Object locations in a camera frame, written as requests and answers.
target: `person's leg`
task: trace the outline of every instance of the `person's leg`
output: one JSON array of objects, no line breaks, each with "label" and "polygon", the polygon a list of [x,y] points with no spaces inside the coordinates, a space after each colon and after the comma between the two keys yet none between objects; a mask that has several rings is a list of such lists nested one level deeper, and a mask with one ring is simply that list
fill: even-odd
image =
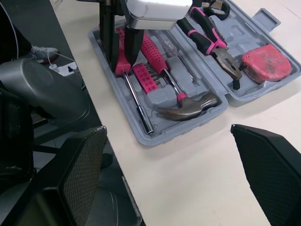
[{"label": "person's leg", "polygon": [[8,19],[8,16],[2,6],[0,6],[0,64],[17,59],[17,45],[20,58],[29,58],[38,63],[48,63],[48,60],[55,60],[58,55],[56,48],[44,48],[31,45],[31,43],[14,26],[16,37]]},{"label": "person's leg", "polygon": [[[9,19],[0,6],[0,64],[6,61],[11,61],[17,57],[16,38]],[[18,46],[19,56],[28,54],[32,48],[31,43],[15,28]]]}]

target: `hammer head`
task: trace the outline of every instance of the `hammer head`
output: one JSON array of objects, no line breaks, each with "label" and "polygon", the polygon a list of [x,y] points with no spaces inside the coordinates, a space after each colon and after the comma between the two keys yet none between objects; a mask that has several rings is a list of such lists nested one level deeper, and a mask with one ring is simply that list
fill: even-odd
[{"label": "hammer head", "polygon": [[217,97],[214,94],[207,93],[198,101],[186,97],[178,102],[178,109],[159,108],[157,116],[160,118],[186,121],[197,118],[204,111],[218,105]]}]

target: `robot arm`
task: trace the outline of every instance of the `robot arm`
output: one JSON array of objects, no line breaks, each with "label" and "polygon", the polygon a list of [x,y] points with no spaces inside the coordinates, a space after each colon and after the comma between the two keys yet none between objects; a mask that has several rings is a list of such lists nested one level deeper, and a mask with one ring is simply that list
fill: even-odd
[{"label": "robot arm", "polygon": [[183,19],[192,0],[120,0],[130,28],[139,30],[170,30]]},{"label": "robot arm", "polygon": [[78,0],[99,3],[100,39],[108,63],[115,71],[119,54],[119,35],[115,16],[125,16],[125,54],[133,65],[143,42],[144,30],[170,30],[185,17],[193,0]]}]

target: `power strip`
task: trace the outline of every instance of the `power strip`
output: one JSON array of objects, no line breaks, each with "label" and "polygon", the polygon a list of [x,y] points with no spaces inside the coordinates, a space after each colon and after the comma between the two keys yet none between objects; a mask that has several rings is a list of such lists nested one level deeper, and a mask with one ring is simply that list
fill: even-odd
[{"label": "power strip", "polygon": [[74,73],[74,70],[77,68],[77,65],[75,62],[72,62],[70,64],[61,66],[61,67],[57,67],[56,64],[54,65],[50,65],[49,68],[57,73],[59,73],[60,75],[66,77],[68,75],[71,75]]}]

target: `tool kit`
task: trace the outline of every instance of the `tool kit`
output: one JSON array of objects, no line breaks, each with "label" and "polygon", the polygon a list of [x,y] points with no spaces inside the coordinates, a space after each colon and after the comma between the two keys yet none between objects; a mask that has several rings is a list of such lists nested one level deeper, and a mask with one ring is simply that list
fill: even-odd
[{"label": "tool kit", "polygon": [[127,19],[110,39],[103,27],[88,35],[138,141],[156,146],[299,77],[301,65],[269,36],[279,24],[265,9],[250,18],[232,1],[211,0],[171,30],[131,30]]}]

